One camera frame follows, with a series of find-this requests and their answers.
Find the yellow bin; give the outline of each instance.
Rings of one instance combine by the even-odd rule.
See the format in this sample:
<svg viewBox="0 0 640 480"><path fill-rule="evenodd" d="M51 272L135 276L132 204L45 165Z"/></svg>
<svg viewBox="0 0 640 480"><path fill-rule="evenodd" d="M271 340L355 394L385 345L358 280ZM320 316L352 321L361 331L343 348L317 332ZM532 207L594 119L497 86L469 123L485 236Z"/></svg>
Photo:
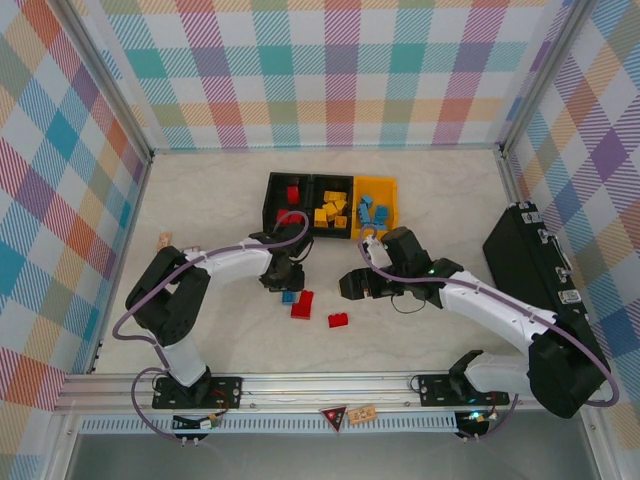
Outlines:
<svg viewBox="0 0 640 480"><path fill-rule="evenodd" d="M353 177L351 238L358 239L360 236L362 225L360 225L360 217L358 216L358 205L363 195L371 195L373 198L373 207L369 210L372 216L377 205L389 208L389 218L385 222L386 231L393 230L398 226L398 185L396 179L390 177Z"/></svg>

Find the plaid wall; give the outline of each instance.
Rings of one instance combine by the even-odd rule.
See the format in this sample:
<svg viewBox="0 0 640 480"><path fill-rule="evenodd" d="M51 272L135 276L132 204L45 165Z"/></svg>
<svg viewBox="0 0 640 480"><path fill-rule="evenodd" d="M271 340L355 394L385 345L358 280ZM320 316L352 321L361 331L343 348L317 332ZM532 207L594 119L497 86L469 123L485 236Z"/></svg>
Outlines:
<svg viewBox="0 0 640 480"><path fill-rule="evenodd" d="M567 250L640 466L640 0L602 0L515 148L520 188Z"/></svg>
<svg viewBox="0 0 640 480"><path fill-rule="evenodd" d="M562 6L73 1L151 141L174 149L494 143Z"/></svg>
<svg viewBox="0 0 640 480"><path fill-rule="evenodd" d="M527 98L527 96L531 92L533 84L538 76L538 73L540 72L540 68L544 65L545 61L547 60L547 57L551 53L551 50L552 50L551 46L553 45L553 42L555 42L556 39L558 38L558 35L560 35L560 33L562 32L562 28L564 27L564 24L567 21L567 18L569 17L569 13L571 12L571 8L575 3L576 3L576 0L562 0L562 5L558 9L556 13L556 17L553 19L551 28L549 28L549 31L547 32L547 35L545 36L544 41L542 42L542 46L540 47L540 50L538 50L538 53L536 54L535 60L533 61L533 63L531 63L531 66L529 67L529 71L527 72L527 75L524 81L520 85L520 89L518 90L518 95L515 101L513 102L513 104L511 105L511 108L509 109L509 113L507 114L507 119L502 125L500 134L498 135L497 143L502 144L507 138L507 135L511 130L511 126L513 125L514 119L517 117L518 113L520 113L520 107L522 106L522 102Z"/></svg>
<svg viewBox="0 0 640 480"><path fill-rule="evenodd" d="M45 1L0 2L0 479L90 353L142 170Z"/></svg>

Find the red lego brick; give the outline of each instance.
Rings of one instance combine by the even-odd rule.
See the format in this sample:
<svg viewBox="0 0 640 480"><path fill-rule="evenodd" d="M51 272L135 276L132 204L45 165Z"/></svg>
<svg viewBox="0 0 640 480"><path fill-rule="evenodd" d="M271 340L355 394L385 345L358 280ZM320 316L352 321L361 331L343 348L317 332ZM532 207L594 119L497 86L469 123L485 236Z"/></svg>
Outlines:
<svg viewBox="0 0 640 480"><path fill-rule="evenodd" d="M298 318L300 320L310 320L311 305L294 303L293 305L291 305L291 318Z"/></svg>
<svg viewBox="0 0 640 480"><path fill-rule="evenodd" d="M280 219L284 217L287 213L289 213L289 210L284 210L284 209L278 210L276 221L280 221ZM282 226L289 225L289 223L291 223L291 217L285 218L280 225Z"/></svg>
<svg viewBox="0 0 640 480"><path fill-rule="evenodd" d="M347 325L349 325L349 315L346 313L329 315L329 328L346 327Z"/></svg>
<svg viewBox="0 0 640 480"><path fill-rule="evenodd" d="M313 302L313 292L303 290L298 303L294 303L291 306L291 318L299 318L301 320L311 319L311 302Z"/></svg>
<svg viewBox="0 0 640 480"><path fill-rule="evenodd" d="M289 205L298 205L300 203L300 190L298 190L298 187L287 187L287 200Z"/></svg>
<svg viewBox="0 0 640 480"><path fill-rule="evenodd" d="M311 302L313 302L313 292L311 290L303 290L302 293L300 293L298 303L311 306Z"/></svg>

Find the white floor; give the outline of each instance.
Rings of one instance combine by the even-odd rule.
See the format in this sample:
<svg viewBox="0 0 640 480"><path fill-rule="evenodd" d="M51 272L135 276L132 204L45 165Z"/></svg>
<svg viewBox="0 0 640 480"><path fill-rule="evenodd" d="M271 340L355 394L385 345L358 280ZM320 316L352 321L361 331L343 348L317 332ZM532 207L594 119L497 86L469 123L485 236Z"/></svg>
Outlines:
<svg viewBox="0 0 640 480"><path fill-rule="evenodd" d="M180 248L209 250L262 230L269 172L393 176L400 225L411 228L432 258L448 257L484 281L491 276L482 243L507 205L489 150L269 151L159 156L142 203L110 325L155 255L158 235L173 232ZM194 328L201 355L214 372L323 372L448 369L471 349L512 353L492 332L428 304L401 315L389 299L343 299L338 280L364 266L354 241L317 239L304 262L306 288L315 292L312 318L290 318L279 294L257 279L209 291ZM399 308L421 303L398 298ZM348 327L330 330L327 316L347 312ZM141 332L131 320L124 333ZM132 373L159 365L139 342L111 337L98 373Z"/></svg>

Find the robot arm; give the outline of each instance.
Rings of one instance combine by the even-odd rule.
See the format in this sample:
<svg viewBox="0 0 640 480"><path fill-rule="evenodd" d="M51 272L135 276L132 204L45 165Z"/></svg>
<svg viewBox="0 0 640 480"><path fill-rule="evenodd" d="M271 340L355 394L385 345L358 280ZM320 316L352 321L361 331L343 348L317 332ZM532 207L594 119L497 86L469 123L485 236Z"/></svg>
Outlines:
<svg viewBox="0 0 640 480"><path fill-rule="evenodd" d="M302 228L302 225L291 224L271 235L252 234L239 245L283 242L301 233ZM300 291L304 287L304 272L299 261L293 259L311 242L307 235L287 248L242 248L207 258L171 282L175 285L173 292L164 288L134 314L138 325L155 338L171 378L195 404L206 395L211 376L191 335L208 288L239 278L256 277L270 291ZM185 255L175 247L160 250L127 297L126 308L131 309L176 268L204 253Z"/></svg>
<svg viewBox="0 0 640 480"><path fill-rule="evenodd" d="M560 335L531 319L537 315L584 344L602 363L604 354L584 315L563 315L527 305L484 284L462 266L440 258L431 260L406 227L390 231L379 241L365 240L374 266L400 277L437 277L476 285L476 290L455 283L400 283L370 268L354 270L340 280L341 294L351 300L380 298L410 291L417 299L460 313L489 328L515 346L523 356L492 356L481 350L465 355L450 370L451 388L465 401L477 392L508 392L534 396L552 413L570 418L598 390L605 378L600 370ZM494 292L520 307L519 313L483 291Z"/></svg>

